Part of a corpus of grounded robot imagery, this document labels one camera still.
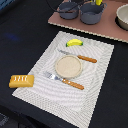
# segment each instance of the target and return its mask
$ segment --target striped placemat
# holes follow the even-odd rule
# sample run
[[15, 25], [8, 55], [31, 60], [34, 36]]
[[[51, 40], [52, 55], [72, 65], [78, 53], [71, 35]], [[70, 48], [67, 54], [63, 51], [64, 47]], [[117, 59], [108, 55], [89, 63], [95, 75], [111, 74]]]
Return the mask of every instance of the striped placemat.
[[[82, 40], [83, 46], [66, 47], [66, 42], [71, 39]], [[64, 56], [57, 49], [98, 60], [97, 63], [81, 60], [83, 64], [82, 74], [71, 79], [73, 82], [82, 84], [85, 87], [84, 90], [44, 77], [44, 71], [56, 74], [55, 62]], [[110, 44], [60, 31], [29, 72], [35, 76], [33, 88], [18, 88], [12, 95], [79, 128], [87, 128], [113, 49], [114, 46]]]

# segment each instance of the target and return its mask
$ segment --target table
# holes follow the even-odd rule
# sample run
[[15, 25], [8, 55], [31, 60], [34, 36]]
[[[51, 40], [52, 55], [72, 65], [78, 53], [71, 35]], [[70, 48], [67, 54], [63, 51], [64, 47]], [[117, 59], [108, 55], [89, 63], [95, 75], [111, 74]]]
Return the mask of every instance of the table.
[[[52, 1], [57, 8], [62, 2]], [[128, 44], [48, 24], [53, 11], [43, 0], [18, 0], [0, 14], [0, 105], [51, 128], [72, 124], [12, 96], [11, 75], [27, 74], [59, 31], [114, 45], [89, 128], [127, 128]]]

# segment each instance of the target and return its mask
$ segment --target bowl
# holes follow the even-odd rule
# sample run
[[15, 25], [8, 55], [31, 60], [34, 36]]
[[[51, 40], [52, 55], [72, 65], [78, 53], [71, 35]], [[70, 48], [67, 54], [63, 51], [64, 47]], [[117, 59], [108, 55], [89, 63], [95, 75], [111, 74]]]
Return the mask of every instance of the bowl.
[[117, 17], [119, 24], [125, 30], [128, 30], [128, 4], [123, 5], [117, 9]]
[[82, 72], [82, 63], [78, 57], [66, 55], [56, 61], [55, 70], [62, 78], [75, 78]]

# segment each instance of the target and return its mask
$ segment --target knife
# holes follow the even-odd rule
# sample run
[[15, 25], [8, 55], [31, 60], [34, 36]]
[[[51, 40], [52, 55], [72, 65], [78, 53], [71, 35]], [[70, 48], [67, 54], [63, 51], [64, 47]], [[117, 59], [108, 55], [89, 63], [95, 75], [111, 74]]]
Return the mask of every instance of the knife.
[[89, 62], [92, 62], [92, 63], [96, 63], [97, 62], [97, 60], [96, 59], [93, 59], [93, 58], [89, 58], [89, 57], [85, 57], [85, 56], [81, 56], [81, 55], [75, 55], [73, 53], [65, 52], [65, 51], [62, 51], [62, 50], [59, 50], [59, 49], [58, 49], [58, 51], [61, 52], [61, 53], [66, 54], [66, 55], [74, 55], [74, 56], [77, 56], [79, 59], [86, 60], [86, 61], [89, 61]]

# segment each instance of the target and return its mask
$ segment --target utensil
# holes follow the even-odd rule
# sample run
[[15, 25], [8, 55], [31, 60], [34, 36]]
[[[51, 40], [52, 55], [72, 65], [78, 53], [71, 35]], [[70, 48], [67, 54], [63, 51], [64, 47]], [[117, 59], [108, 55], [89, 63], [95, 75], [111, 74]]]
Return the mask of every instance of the utensil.
[[82, 85], [80, 85], [80, 84], [77, 84], [77, 83], [74, 83], [74, 82], [72, 82], [72, 81], [63, 79], [63, 78], [59, 78], [59, 77], [57, 77], [56, 75], [54, 75], [54, 74], [52, 74], [52, 73], [50, 73], [50, 72], [47, 72], [47, 71], [46, 71], [46, 72], [44, 72], [44, 75], [45, 75], [45, 77], [47, 77], [47, 78], [49, 78], [49, 79], [52, 79], [52, 80], [60, 80], [60, 81], [62, 81], [63, 83], [68, 84], [68, 85], [71, 85], [71, 86], [73, 86], [73, 87], [75, 87], [75, 88], [78, 88], [78, 89], [81, 89], [81, 90], [84, 89], [84, 86], [82, 86]]
[[89, 57], [85, 57], [85, 56], [81, 56], [81, 55], [75, 55], [75, 54], [72, 54], [72, 53], [69, 53], [69, 52], [65, 52], [65, 51], [62, 51], [62, 50], [59, 50], [59, 52], [61, 53], [64, 53], [66, 55], [74, 55], [74, 56], [77, 56], [79, 59], [82, 59], [82, 60], [86, 60], [86, 61], [89, 61], [89, 62], [92, 62], [92, 63], [96, 63], [97, 60], [96, 59], [93, 59], [93, 58], [89, 58]]
[[128, 30], [128, 4], [123, 5], [117, 9], [117, 17], [119, 24], [125, 30]]

